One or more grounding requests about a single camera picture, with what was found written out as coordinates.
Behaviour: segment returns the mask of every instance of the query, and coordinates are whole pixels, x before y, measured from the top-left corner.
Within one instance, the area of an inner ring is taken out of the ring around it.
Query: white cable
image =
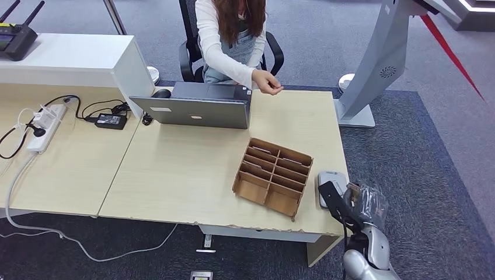
[[[22,113],[24,113],[25,111],[31,111],[31,112],[33,112],[33,114],[36,114],[36,112],[35,112],[33,109],[31,109],[31,108],[24,108],[24,109],[22,109],[22,110],[20,111],[20,113],[19,113],[19,116],[17,117],[17,125],[18,125],[18,127],[20,127],[20,126],[22,125],[22,124],[20,123],[20,116],[21,116],[21,115],[22,115]]]
[[[10,201],[11,201],[11,195],[12,195],[12,191],[14,189],[14,186],[16,185],[20,175],[23,173],[23,171],[27,168],[27,166],[29,165],[29,163],[31,162],[31,160],[34,159],[34,157],[37,155],[37,153],[32,153],[29,158],[27,159],[27,161],[22,165],[22,167],[19,169],[19,171],[17,172],[17,174],[15,175],[14,179],[12,180],[11,184],[10,184],[10,187],[9,187],[9,190],[7,191],[7,198],[5,200],[5,214],[6,214],[6,217],[7,217],[7,220],[9,221],[9,223],[11,223],[12,226],[18,228],[18,229],[33,229],[33,230],[45,230],[44,232],[40,232],[40,233],[36,233],[36,234],[25,234],[25,233],[12,233],[10,235],[7,235],[7,236],[3,236],[3,235],[0,235],[1,237],[9,237],[9,236],[12,236],[12,235],[26,235],[26,236],[34,236],[34,235],[43,235],[45,233],[49,233],[49,232],[54,232],[54,233],[58,233],[58,235],[60,236],[60,238],[65,238],[65,239],[68,239],[70,241],[73,241],[75,243],[77,243],[79,245],[79,247],[81,248],[81,250],[86,254],[86,256],[88,256],[88,258],[90,258],[91,260],[93,261],[96,261],[96,262],[99,262],[99,263],[102,263],[104,261],[112,261],[112,260],[116,260],[118,258],[121,258],[121,257],[125,257],[127,255],[130,255],[130,254],[134,254],[134,253],[140,253],[140,252],[146,252],[146,251],[152,251],[152,250],[155,250],[155,249],[158,249],[160,247],[162,247],[165,242],[167,242],[167,240],[169,239],[169,237],[172,235],[172,233],[175,231],[175,229],[177,228],[177,224],[175,224],[175,226],[173,227],[172,231],[169,233],[169,235],[165,238],[165,240],[158,246],[156,247],[153,247],[153,248],[148,248],[148,249],[142,249],[142,250],[135,250],[135,251],[131,251],[131,252],[127,252],[125,254],[122,254],[122,255],[118,255],[117,257],[113,257],[113,258],[104,258],[104,259],[97,259],[97,258],[93,258],[91,255],[89,255],[89,253],[86,251],[86,249],[84,248],[84,246],[81,244],[81,242],[79,242],[79,240],[77,239],[73,239],[73,238],[70,238],[68,237],[67,235],[65,235],[65,233],[63,233],[62,231],[60,230],[57,230],[57,229],[50,229],[48,227],[38,227],[38,226],[22,226],[22,225],[18,225],[16,222],[14,222],[11,218],[11,215],[10,215]]]

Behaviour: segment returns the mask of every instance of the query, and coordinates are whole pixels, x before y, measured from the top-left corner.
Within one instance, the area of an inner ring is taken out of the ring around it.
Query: gray carpet
[[[418,94],[388,91],[372,110],[376,128],[342,128],[341,135],[350,178],[377,183],[390,202],[385,232],[397,273],[403,280],[495,279],[494,245]],[[16,220],[62,229],[100,258],[159,244],[172,228],[49,214]],[[13,231],[4,219],[0,229]],[[12,237],[0,240],[0,274],[5,280],[188,279],[192,270],[212,270],[215,280],[341,278],[342,244],[308,268],[302,243],[216,237],[218,252],[199,254],[200,239],[197,227],[180,225],[160,250],[100,264],[56,234]]]

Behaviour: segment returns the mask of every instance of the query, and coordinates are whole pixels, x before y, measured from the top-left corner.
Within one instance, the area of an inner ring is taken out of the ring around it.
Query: computer mouse
[[[170,98],[172,93],[168,89],[159,89],[151,97],[153,98]]]

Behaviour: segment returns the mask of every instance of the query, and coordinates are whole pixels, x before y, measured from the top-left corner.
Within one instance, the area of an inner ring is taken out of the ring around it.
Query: black router
[[[0,58],[8,58],[12,61],[22,60],[38,37],[38,34],[29,27],[29,23],[33,21],[45,1],[41,1],[36,6],[23,24],[4,23],[19,3],[20,0],[16,0],[0,17]]]

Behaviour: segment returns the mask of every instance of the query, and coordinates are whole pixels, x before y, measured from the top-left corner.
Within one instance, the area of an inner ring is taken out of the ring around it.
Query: woman's hand
[[[265,70],[255,69],[251,74],[251,78],[258,84],[262,93],[276,95],[284,89],[277,79],[270,72]]]

